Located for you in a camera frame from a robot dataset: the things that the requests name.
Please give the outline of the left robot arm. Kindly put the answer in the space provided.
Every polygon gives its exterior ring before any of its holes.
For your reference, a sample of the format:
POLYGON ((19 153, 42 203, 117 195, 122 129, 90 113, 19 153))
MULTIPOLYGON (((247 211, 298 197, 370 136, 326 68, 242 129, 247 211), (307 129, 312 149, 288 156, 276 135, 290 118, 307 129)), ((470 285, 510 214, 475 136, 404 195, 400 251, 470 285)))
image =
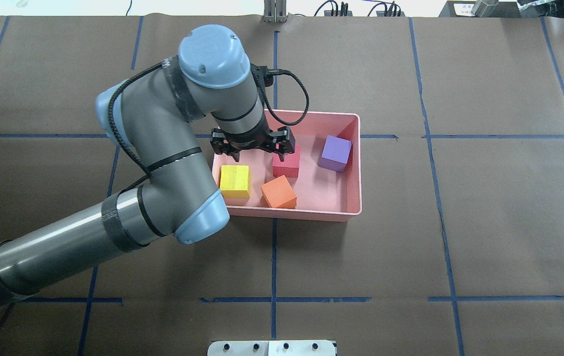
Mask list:
POLYGON ((269 128, 265 88, 293 72, 251 63, 240 38, 209 24, 171 58, 102 92, 95 110, 106 135, 144 172, 104 201, 26 236, 0 243, 0 311, 41 289, 173 234, 191 245, 225 228, 229 214, 190 124, 207 116, 210 144, 239 162, 259 149, 295 151, 288 122, 269 128))

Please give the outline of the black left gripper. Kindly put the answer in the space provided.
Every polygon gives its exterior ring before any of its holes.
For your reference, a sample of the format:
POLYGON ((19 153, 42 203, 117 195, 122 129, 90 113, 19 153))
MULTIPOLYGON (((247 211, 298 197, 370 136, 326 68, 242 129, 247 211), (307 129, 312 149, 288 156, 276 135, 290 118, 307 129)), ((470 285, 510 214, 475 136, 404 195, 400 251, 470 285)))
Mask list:
POLYGON ((241 150, 258 148, 272 152, 280 162, 285 162, 286 155, 295 153, 296 139, 290 126, 272 131, 262 112, 252 111, 232 120, 218 118, 217 125, 210 134, 212 149, 216 155, 230 156, 236 163, 240 162, 241 150))

